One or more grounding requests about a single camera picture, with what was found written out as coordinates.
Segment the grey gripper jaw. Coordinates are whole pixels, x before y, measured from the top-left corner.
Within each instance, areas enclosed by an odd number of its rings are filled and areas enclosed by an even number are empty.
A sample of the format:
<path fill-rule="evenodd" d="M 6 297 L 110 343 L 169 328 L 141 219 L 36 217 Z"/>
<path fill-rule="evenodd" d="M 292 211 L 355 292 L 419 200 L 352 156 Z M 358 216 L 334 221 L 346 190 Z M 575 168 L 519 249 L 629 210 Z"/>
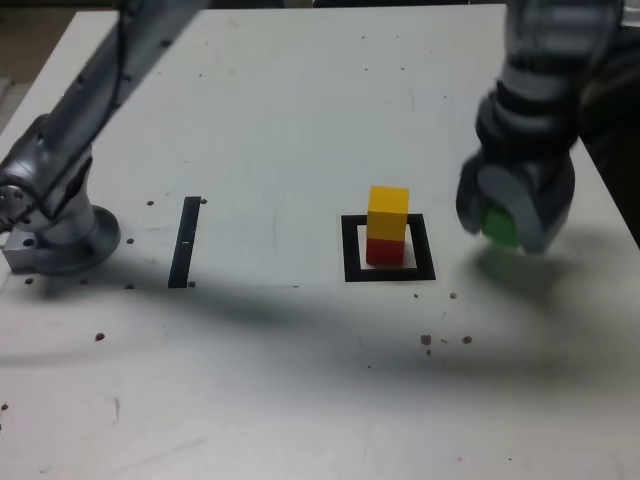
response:
<path fill-rule="evenodd" d="M 466 232 L 473 235 L 481 230 L 486 206 L 477 181 L 478 172 L 484 163 L 482 154 L 475 154 L 464 163 L 456 194 L 455 206 L 459 222 Z"/>
<path fill-rule="evenodd" d="M 482 234 L 527 254 L 544 253 L 566 222 L 575 191 L 571 158 L 481 168 L 478 186 L 486 206 Z"/>

